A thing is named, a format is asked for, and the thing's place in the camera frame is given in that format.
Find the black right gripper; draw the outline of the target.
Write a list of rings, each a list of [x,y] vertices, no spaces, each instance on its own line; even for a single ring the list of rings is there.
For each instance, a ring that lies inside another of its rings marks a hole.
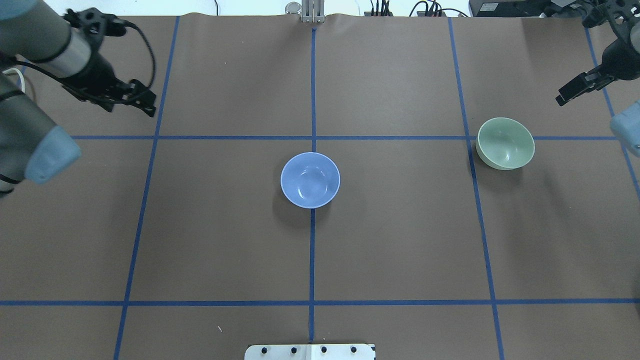
[[[639,78],[639,2],[638,0],[593,0],[593,7],[582,20],[585,28],[608,23],[615,41],[602,53],[601,64],[578,74],[558,90],[560,107],[593,91],[601,91],[614,81]]]

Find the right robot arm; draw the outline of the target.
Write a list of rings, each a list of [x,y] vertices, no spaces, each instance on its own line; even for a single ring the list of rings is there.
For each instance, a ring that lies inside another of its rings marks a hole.
[[[609,25],[614,40],[602,52],[599,63],[588,71],[579,73],[560,87],[555,100],[564,106],[569,101],[593,91],[602,91],[615,82],[639,80],[640,73],[640,23],[637,0],[572,0],[571,6],[582,10],[582,26],[585,29]],[[628,105],[620,107],[611,116],[612,134],[629,153],[639,157],[639,91],[634,89],[627,96]]]

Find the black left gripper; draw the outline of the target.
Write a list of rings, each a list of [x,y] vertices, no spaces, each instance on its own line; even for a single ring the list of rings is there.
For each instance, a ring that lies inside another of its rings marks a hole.
[[[142,30],[133,22],[98,9],[67,9],[62,18],[89,45],[87,64],[78,73],[64,78],[63,88],[78,100],[89,101],[108,112],[114,109],[114,105],[127,105],[154,117],[157,111],[156,94],[137,79],[129,82],[120,80],[113,66],[99,52],[106,37],[123,37],[128,28],[142,35]]]

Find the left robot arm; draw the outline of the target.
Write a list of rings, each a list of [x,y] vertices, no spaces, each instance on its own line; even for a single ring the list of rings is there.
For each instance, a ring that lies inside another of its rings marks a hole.
[[[73,137],[39,105],[36,90],[28,89],[27,69],[106,112],[122,105],[155,116],[157,60],[134,22],[96,7],[60,14],[43,0],[3,0],[0,27],[2,198],[22,182],[50,182],[82,155]],[[101,52],[106,38],[123,37],[128,30],[137,32],[150,56],[147,83],[119,79]]]

